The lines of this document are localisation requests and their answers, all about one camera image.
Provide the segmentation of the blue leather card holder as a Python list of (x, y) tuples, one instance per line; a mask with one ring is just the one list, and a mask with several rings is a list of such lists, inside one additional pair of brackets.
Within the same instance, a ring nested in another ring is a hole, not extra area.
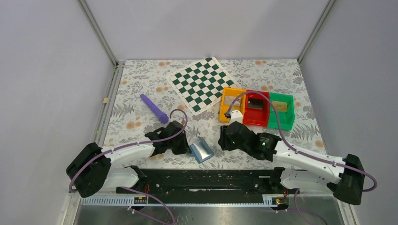
[(203, 137), (198, 137), (198, 140), (189, 146), (191, 155), (195, 157), (199, 164), (211, 159), (214, 152), (207, 144)]

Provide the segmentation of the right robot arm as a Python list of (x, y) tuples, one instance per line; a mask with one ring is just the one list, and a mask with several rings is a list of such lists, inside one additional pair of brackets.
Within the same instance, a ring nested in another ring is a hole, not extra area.
[(336, 199), (360, 205), (365, 175), (360, 159), (352, 154), (335, 157), (294, 146), (270, 133), (254, 133), (233, 122), (220, 127), (218, 140), (222, 150), (241, 150), (263, 161), (292, 165), (293, 169), (275, 167), (268, 186), (280, 189), (311, 190), (331, 193)]

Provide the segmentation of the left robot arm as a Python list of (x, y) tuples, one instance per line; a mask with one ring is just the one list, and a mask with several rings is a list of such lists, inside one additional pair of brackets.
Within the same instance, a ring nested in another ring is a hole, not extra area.
[(184, 126), (175, 120), (166, 127), (145, 134), (139, 143), (116, 147), (100, 147), (94, 142), (90, 143), (66, 168), (66, 174), (72, 182), (70, 191), (87, 198), (118, 187), (133, 187), (140, 175), (129, 163), (163, 154), (167, 150), (175, 155), (190, 152)]

